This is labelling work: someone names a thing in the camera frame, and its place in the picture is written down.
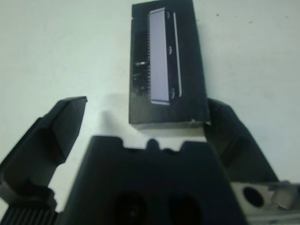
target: circular hole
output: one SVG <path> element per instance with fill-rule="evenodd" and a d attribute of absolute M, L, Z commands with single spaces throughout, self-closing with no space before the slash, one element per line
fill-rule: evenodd
<path fill-rule="evenodd" d="M 263 197 L 254 188 L 246 187 L 244 189 L 244 196 L 251 205 L 253 205 L 255 207 L 262 207 L 263 206 Z"/>
<path fill-rule="evenodd" d="M 188 195 L 171 196 L 169 214 L 174 225 L 199 225 L 202 220 L 198 203 Z"/>
<path fill-rule="evenodd" d="M 140 225 L 146 218 L 147 206 L 136 192 L 122 193 L 115 205 L 117 225 Z"/>

